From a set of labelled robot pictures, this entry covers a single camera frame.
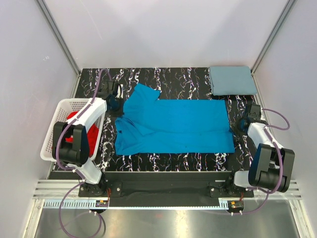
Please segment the bright blue t-shirt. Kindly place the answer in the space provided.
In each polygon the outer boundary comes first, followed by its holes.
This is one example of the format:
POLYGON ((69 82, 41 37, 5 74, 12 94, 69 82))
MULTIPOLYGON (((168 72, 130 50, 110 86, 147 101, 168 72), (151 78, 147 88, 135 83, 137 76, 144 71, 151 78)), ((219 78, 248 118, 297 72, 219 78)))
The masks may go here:
POLYGON ((234 153, 224 100, 161 99, 160 91, 137 84, 117 118, 115 152, 234 153))

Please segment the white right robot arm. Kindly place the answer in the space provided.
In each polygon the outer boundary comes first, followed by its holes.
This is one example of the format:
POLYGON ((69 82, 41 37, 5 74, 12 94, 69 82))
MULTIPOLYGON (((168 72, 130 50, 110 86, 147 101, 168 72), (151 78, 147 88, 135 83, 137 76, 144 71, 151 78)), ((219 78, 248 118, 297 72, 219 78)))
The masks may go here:
POLYGON ((264 109, 257 104, 249 104, 237 124, 240 132, 249 136, 256 146, 256 154, 248 171, 238 171, 225 184, 229 196, 237 196, 245 189, 258 189, 267 194, 286 192, 289 188, 295 152, 282 146, 269 131, 270 128, 286 131, 290 128, 288 119, 281 113, 264 109), (269 111, 281 116, 287 126, 268 124, 262 112, 269 111))

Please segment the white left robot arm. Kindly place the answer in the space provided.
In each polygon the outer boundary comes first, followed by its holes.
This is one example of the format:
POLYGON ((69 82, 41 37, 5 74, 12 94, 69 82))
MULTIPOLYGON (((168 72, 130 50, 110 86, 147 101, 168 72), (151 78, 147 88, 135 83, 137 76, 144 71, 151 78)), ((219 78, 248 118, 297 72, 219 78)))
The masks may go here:
POLYGON ((60 168, 77 173, 95 196, 106 193, 107 184, 102 181, 102 172, 90 159, 88 131, 96 120, 109 114, 123 115, 123 88, 113 80, 107 80, 100 92, 89 98, 82 109, 65 122, 53 126, 52 157, 60 168))

